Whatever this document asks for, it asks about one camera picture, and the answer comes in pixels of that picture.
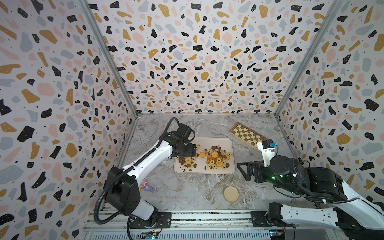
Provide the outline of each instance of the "black spot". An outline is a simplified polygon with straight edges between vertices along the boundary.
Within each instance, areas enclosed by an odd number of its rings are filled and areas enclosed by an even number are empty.
[[[245,38],[247,36],[247,30],[244,29],[240,36],[242,36],[242,38]]]
[[[29,223],[32,223],[37,220],[37,211],[32,209],[28,211]]]
[[[371,32],[371,33],[368,35],[368,38],[372,38],[372,37],[374,37],[376,34],[377,34],[377,31],[374,30],[373,32]]]
[[[365,100],[364,103],[367,109],[372,111],[375,111],[379,107],[379,105],[376,102],[370,100],[369,98],[367,98],[367,100]]]
[[[370,132],[366,132],[365,134],[364,134],[364,137],[366,137],[366,138],[368,138],[368,139],[370,139],[370,140],[374,140],[374,137],[373,137],[373,134],[372,133],[370,133]]]
[[[195,51],[201,51],[203,50],[203,46],[202,45],[196,45],[196,46],[193,46],[193,50]]]
[[[61,147],[56,146],[55,149],[53,150],[52,154],[50,155],[51,158],[55,159],[57,157],[57,154],[59,154]]]
[[[299,5],[292,5],[291,6],[291,11],[297,11],[297,12],[300,12],[300,9],[301,9],[302,6],[299,6]]]
[[[344,81],[342,84],[340,84],[340,86],[352,86],[352,82],[350,81]]]
[[[71,22],[77,22],[77,19],[76,19],[76,16],[75,15],[71,15],[71,16],[68,16],[67,17],[68,21],[71,23]]]
[[[197,10],[201,11],[201,4],[191,3],[191,8],[192,9],[197,9]]]
[[[21,200],[22,202],[25,202],[28,200],[28,198],[26,197],[26,191],[25,191],[25,182],[22,182],[21,185],[20,185],[20,197],[18,197],[18,200]]]
[[[47,177],[45,177],[45,172],[42,172],[40,174],[39,178],[36,180],[36,182],[32,185],[31,188],[35,189],[35,188],[39,187],[46,179],[47,179]]]
[[[336,20],[340,21],[340,22],[344,22],[346,19],[347,19],[348,16],[339,16],[338,18],[336,18]]]
[[[19,142],[25,142],[28,138],[31,138],[33,135],[33,132],[35,131],[34,128],[30,126],[25,126],[22,130],[22,132],[17,137],[17,141]]]
[[[323,8],[323,6],[324,6],[324,3],[319,4],[319,5],[316,5],[316,6],[314,6],[314,7],[312,8],[312,10],[321,10],[321,9]]]
[[[95,59],[93,60],[93,64],[99,64],[100,62],[100,58],[98,56],[95,57]]]
[[[367,5],[365,5],[364,7],[362,7],[361,9],[359,9],[359,13],[361,13],[362,11],[366,10],[367,9]]]
[[[345,58],[343,58],[343,63],[346,64],[349,61],[350,57],[351,57],[351,55],[348,54]]]
[[[331,164],[331,165],[335,165],[336,163],[332,160],[332,159],[330,159],[329,157],[327,158],[328,159],[328,161],[329,161],[329,164]]]
[[[52,115],[52,108],[41,112],[41,118],[47,118]]]
[[[110,8],[119,8],[119,1],[113,2],[109,5]]]
[[[212,8],[221,8],[222,5],[223,5],[223,2],[219,2],[219,3],[215,4],[215,5],[213,5]]]
[[[365,162],[365,163],[363,163],[363,165],[361,167],[359,167],[359,169],[361,171],[364,171],[364,170],[372,169],[374,167],[375,166],[373,165],[373,162]]]
[[[23,16],[23,17],[25,17],[25,18],[27,18],[28,17],[28,13],[26,13],[23,9],[21,9],[21,8],[17,8],[17,12],[21,15],[21,16]]]
[[[43,4],[39,3],[37,0],[31,0],[36,12],[40,14],[40,11],[44,9]]]

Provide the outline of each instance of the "gray spot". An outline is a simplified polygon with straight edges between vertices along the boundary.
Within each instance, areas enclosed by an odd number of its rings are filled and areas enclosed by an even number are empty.
[[[259,25],[257,28],[260,30],[261,34],[267,33],[265,25]]]
[[[246,11],[248,11],[250,5],[251,2],[247,2],[243,6],[239,7],[239,13],[245,13]]]
[[[85,211],[87,209],[87,206],[88,206],[87,202],[85,204],[81,205],[80,208],[79,208],[79,211],[77,212],[77,215],[79,215],[80,213]]]
[[[31,122],[37,122],[37,118],[39,117],[39,113],[32,111],[32,110],[27,110],[27,112],[31,118]]]
[[[76,121],[73,119],[72,116],[68,116],[67,117],[67,123],[68,123],[68,127],[70,129],[72,129],[73,131],[75,131],[77,129],[77,127],[78,127]]]
[[[13,82],[15,82],[13,79],[0,79],[0,86],[10,88]]]
[[[208,48],[208,47],[211,46],[211,45],[212,45],[211,40],[208,39],[208,42],[207,42],[207,44],[205,45],[205,47]]]
[[[49,239],[48,240],[56,240],[57,238],[57,232],[53,229],[49,231]]]
[[[362,27],[362,28],[358,28],[358,29],[356,30],[356,34],[357,34],[357,35],[360,35],[360,36],[365,35],[365,34],[367,34],[367,32],[368,32],[369,30],[371,30],[372,28],[373,28],[373,24],[368,25],[368,26],[364,26],[364,27]]]
[[[55,190],[56,183],[48,184],[44,189],[40,190],[39,193],[53,192]]]
[[[350,4],[351,1],[348,1],[346,4],[344,4],[344,6],[341,7],[340,11],[343,13],[345,12],[345,10],[347,10],[348,8],[348,5]]]
[[[20,50],[24,53],[29,52],[33,48],[32,41],[26,33],[22,33],[22,40],[20,42]]]
[[[91,75],[85,75],[84,82],[86,84],[92,85],[94,83],[93,78]]]
[[[25,216],[25,212],[26,212],[26,206],[20,208],[19,212],[18,212],[18,215],[20,217],[24,217]]]
[[[59,98],[55,98],[55,99],[52,101],[53,104],[58,104],[58,105],[62,105],[63,102],[64,102],[64,100],[61,100],[61,99],[59,99]]]
[[[80,40],[80,37],[79,37],[79,36],[77,36],[77,35],[75,35],[75,34],[72,34],[72,37],[73,37],[73,39],[74,39],[74,41],[75,41],[76,43],[80,43],[81,45],[84,46],[84,43]]]
[[[162,30],[163,30],[163,28],[162,28],[160,25],[157,25],[156,23],[155,23],[155,27],[156,27],[156,29],[157,29],[158,31],[162,31]]]
[[[55,58],[51,58],[51,57],[50,57],[50,60],[51,60],[52,62],[58,64],[58,65],[61,64],[61,59],[59,59],[59,58],[56,58],[56,57],[55,57]]]
[[[74,2],[70,1],[67,3],[68,9],[73,9],[74,8]]]
[[[354,61],[357,61],[360,59],[360,54],[359,54],[359,51],[356,51],[355,54],[353,55],[353,60]]]
[[[186,24],[187,26],[189,26],[189,28],[190,28],[191,30],[193,30],[193,22],[192,22],[189,18],[186,19],[185,24]]]
[[[365,146],[362,146],[361,149],[365,154],[371,154],[383,150],[383,145],[381,143],[367,143]]]
[[[0,170],[0,184],[12,182],[23,174],[23,170],[16,165],[11,165]]]
[[[262,51],[257,51],[257,52],[255,53],[255,58],[256,58],[257,60],[262,60],[263,57],[264,57],[264,53],[263,53]]]
[[[40,16],[37,16],[36,22],[38,24],[40,24],[41,26],[46,26],[47,25],[46,21],[42,17],[40,17]]]
[[[170,33],[173,33],[173,34],[177,33],[177,32],[176,32],[176,29],[175,29],[171,24],[167,24],[167,25],[166,25],[166,28],[168,29],[168,31],[169,31]]]
[[[141,12],[141,13],[145,13],[146,11],[148,11],[148,1],[145,0],[145,1],[143,2],[143,4],[141,4],[141,5],[137,8],[137,10],[138,10],[139,12]]]
[[[216,71],[221,71],[221,69],[223,68],[223,64],[224,64],[224,61],[219,61],[216,64]]]
[[[359,155],[359,149],[356,149],[356,150],[352,151],[351,155],[352,156],[358,156]]]
[[[282,31],[285,31],[285,25],[287,25],[287,23],[284,21],[284,19],[281,20],[279,27],[281,28]]]
[[[183,59],[183,54],[182,54],[181,52],[177,51],[177,50],[173,52],[173,56],[174,56],[177,60],[181,60],[181,59]]]
[[[369,69],[371,68],[371,63],[372,63],[372,61],[370,58],[363,58],[361,69],[364,72],[368,72]]]
[[[255,27],[251,24],[248,24],[248,29],[250,32],[253,32],[255,30]]]
[[[364,97],[367,97],[367,96],[370,96],[372,94],[372,90],[371,89],[363,89],[361,91],[361,94],[364,96]]]

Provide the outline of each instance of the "patterned wall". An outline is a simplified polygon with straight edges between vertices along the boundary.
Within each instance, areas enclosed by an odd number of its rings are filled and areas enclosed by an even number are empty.
[[[80,239],[131,113],[75,1],[0,7],[0,238]]]
[[[89,3],[139,113],[271,113],[332,0]]]
[[[345,1],[278,117],[298,157],[384,197],[384,1]]]

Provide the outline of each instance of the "metal frame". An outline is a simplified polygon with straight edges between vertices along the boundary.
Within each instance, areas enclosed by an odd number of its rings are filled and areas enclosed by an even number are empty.
[[[87,0],[77,0],[77,2],[80,5],[80,8],[81,8],[81,10],[85,16],[85,19],[87,20],[87,22],[89,24],[89,28],[93,32],[93,35],[94,35],[94,37],[95,37],[95,39],[96,39],[96,41],[100,47],[100,50],[101,50],[103,56],[105,57],[107,64],[111,68],[112,75],[115,78],[115,80],[116,80],[116,82],[120,88],[122,96],[124,97],[125,101],[127,102],[127,106],[129,108],[129,110],[133,113],[134,118],[136,119],[137,118],[137,111],[136,111],[136,109],[135,109],[135,107],[131,101],[131,98],[127,92],[127,89],[125,88],[124,83],[121,80],[121,76],[117,70],[117,67],[115,65],[115,62],[112,59],[111,54],[109,53],[107,44],[104,42],[103,35],[101,34],[101,31],[100,31],[100,29],[96,23],[96,20],[93,17],[93,14],[92,14],[91,8],[89,7],[88,1]]]
[[[328,31],[331,23],[336,18],[337,13],[339,12],[341,5],[345,1],[343,0],[334,0],[331,4],[330,8],[328,9],[327,14],[325,15],[325,20],[322,22],[319,32],[316,34],[312,44],[310,45],[307,53],[304,56],[303,61],[301,62],[301,65],[297,69],[295,75],[292,78],[291,83],[288,86],[288,89],[285,91],[285,94],[283,98],[281,99],[279,105],[277,106],[277,109],[275,111],[275,116],[278,116],[280,112],[283,110],[285,103],[288,101],[288,98],[292,91],[294,90],[296,84],[299,82],[301,76],[303,75],[305,69],[308,66],[308,63],[311,61],[313,55],[315,54],[317,48],[319,47],[325,33]]]

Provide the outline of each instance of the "tray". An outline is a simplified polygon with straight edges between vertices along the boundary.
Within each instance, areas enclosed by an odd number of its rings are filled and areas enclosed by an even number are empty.
[[[192,141],[193,144],[200,145],[196,150],[197,154],[204,151],[205,148],[211,149],[212,146],[219,146],[222,150],[226,150],[227,153],[233,153],[232,141],[229,138],[223,137],[195,137]],[[218,167],[217,169],[209,169],[207,167],[207,157],[201,158],[200,156],[195,158],[196,168],[184,168],[183,165],[175,158],[174,170],[179,173],[204,173],[204,174],[232,174],[235,172],[235,160],[233,154],[226,162],[229,164],[227,169]]]

